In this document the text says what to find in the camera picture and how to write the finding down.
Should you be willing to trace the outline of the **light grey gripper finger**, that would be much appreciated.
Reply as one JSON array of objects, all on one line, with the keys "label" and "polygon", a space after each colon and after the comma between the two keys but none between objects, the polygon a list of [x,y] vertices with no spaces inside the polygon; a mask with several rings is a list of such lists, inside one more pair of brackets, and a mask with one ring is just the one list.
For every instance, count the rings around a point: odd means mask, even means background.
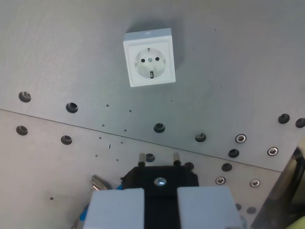
[{"label": "light grey gripper finger", "polygon": [[179,187],[177,197],[182,229],[242,228],[229,187]]},{"label": "light grey gripper finger", "polygon": [[143,229],[144,190],[101,190],[92,193],[85,229]]}]

